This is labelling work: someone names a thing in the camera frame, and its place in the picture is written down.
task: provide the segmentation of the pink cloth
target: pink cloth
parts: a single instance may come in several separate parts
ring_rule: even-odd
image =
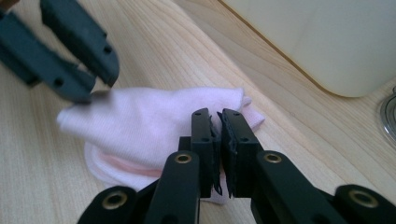
[[[191,136],[191,114],[208,108],[215,128],[223,108],[240,111],[252,130],[264,117],[251,106],[243,89],[191,88],[162,91],[130,88],[99,91],[89,105],[72,105],[58,115],[65,133],[83,138],[90,171],[107,187],[141,190],[161,175],[166,158],[177,151],[180,136]],[[213,192],[212,202],[225,203]]]

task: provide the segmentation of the wood grain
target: wood grain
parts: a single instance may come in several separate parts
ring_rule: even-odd
[[[216,0],[79,2],[118,51],[114,88],[243,87],[266,117],[256,132],[265,149],[288,155],[329,193],[354,183],[396,203],[396,150],[378,116],[396,80],[361,98],[329,94]],[[38,0],[15,11],[75,60],[41,24]],[[76,223],[104,187],[85,167],[83,141],[59,132],[56,116],[70,104],[45,85],[25,87],[3,65],[0,77],[0,223]],[[98,80],[95,89],[105,87]],[[248,204],[202,203],[201,223],[254,223]]]

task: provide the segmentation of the white plastic container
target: white plastic container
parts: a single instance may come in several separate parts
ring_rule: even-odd
[[[395,0],[223,0],[324,89],[363,96],[396,77]]]

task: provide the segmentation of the white cloth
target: white cloth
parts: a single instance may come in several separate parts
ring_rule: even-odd
[[[88,105],[72,105],[58,115],[65,133],[83,138],[90,171],[107,187],[122,185],[137,191],[161,176],[167,157],[177,151],[180,136],[191,136],[191,114],[208,108],[214,127],[217,112],[240,111],[252,130],[264,117],[251,106],[243,89],[191,88],[162,91],[130,88],[99,91]],[[212,202],[225,203],[228,193]]]

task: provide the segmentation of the wooden table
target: wooden table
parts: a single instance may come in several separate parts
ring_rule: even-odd
[[[319,189],[354,183],[396,203],[396,150],[378,110],[396,79],[361,98],[328,93],[216,0],[80,0],[120,57],[114,88],[243,87],[266,121],[265,149],[285,153]],[[15,11],[73,60],[40,20],[38,0]],[[104,189],[87,170],[83,141],[61,133],[70,103],[45,85],[28,89],[0,66],[0,223],[76,223]],[[96,89],[105,87],[98,81]],[[201,223],[254,223],[249,200],[201,203]]]

